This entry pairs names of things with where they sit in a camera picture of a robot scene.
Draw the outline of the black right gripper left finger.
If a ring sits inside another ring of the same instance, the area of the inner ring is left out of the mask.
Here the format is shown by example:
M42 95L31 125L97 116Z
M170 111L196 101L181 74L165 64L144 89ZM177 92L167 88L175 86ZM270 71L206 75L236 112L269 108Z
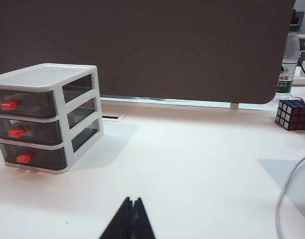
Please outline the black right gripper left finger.
M132 209L132 201L126 197L103 231L100 239L125 239Z

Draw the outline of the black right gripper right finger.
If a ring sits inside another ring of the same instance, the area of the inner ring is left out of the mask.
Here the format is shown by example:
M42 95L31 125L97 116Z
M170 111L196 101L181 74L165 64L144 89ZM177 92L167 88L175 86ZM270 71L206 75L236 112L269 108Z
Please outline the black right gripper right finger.
M129 221L130 239L154 239L155 235L141 198L135 200Z

